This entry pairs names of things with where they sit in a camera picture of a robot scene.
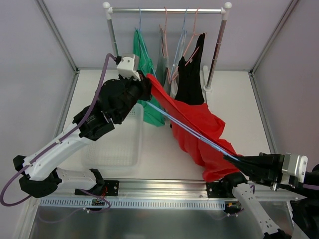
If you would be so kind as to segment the black tank top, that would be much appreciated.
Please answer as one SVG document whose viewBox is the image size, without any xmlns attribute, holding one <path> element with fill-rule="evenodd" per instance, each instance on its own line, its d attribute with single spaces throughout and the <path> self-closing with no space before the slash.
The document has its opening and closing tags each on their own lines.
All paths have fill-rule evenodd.
<svg viewBox="0 0 319 239">
<path fill-rule="evenodd" d="M 179 82 L 174 99 L 191 106 L 204 103 L 200 81 L 200 66 L 205 37 L 205 33 L 200 34 L 191 57 L 187 61 L 182 57 L 178 64 Z"/>
</svg>

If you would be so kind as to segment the red tank top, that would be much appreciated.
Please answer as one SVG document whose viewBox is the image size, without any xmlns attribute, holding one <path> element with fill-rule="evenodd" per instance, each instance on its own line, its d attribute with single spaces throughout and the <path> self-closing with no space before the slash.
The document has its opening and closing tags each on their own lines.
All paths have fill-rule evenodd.
<svg viewBox="0 0 319 239">
<path fill-rule="evenodd" d="M 175 100 L 165 92 L 154 75 L 148 73 L 146 77 L 152 84 L 151 94 L 170 116 L 217 144 L 227 153 L 233 156 L 237 155 L 232 144 L 221 138 L 226 123 L 212 114 L 206 103 L 191 106 Z M 173 136 L 178 141 L 179 147 L 188 153 L 197 165 L 204 168 L 202 174 L 204 181 L 213 182 L 240 171 L 233 164 L 223 159 L 222 152 L 198 139 L 176 123 L 172 122 L 171 124 Z"/>
</svg>

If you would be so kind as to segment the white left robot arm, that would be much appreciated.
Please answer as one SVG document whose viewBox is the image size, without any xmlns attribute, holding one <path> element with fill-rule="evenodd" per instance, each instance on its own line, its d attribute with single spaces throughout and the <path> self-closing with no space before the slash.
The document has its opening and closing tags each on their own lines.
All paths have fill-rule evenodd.
<svg viewBox="0 0 319 239">
<path fill-rule="evenodd" d="M 61 189 L 73 189 L 76 195 L 89 192 L 100 196 L 105 181 L 97 169 L 70 171 L 59 168 L 75 152 L 93 144 L 121 124 L 139 100 L 151 98 L 152 84 L 141 71 L 133 75 L 119 75 L 99 83 L 91 105 L 74 118 L 67 129 L 42 151 L 13 159 L 20 172 L 20 188 L 35 198 L 42 198 Z"/>
</svg>

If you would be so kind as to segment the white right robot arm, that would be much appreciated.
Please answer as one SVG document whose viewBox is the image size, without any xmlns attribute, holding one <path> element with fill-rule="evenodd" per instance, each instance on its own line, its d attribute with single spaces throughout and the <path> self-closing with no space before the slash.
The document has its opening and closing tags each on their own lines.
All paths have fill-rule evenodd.
<svg viewBox="0 0 319 239">
<path fill-rule="evenodd" d="M 319 237 L 319 167 L 307 171 L 308 158 L 297 154 L 224 156 L 239 172 L 206 184 L 208 198 L 233 198 L 226 216 L 245 212 L 249 229 L 259 239 L 317 239 Z M 291 235 L 275 223 L 261 202 L 283 201 L 293 223 Z"/>
</svg>

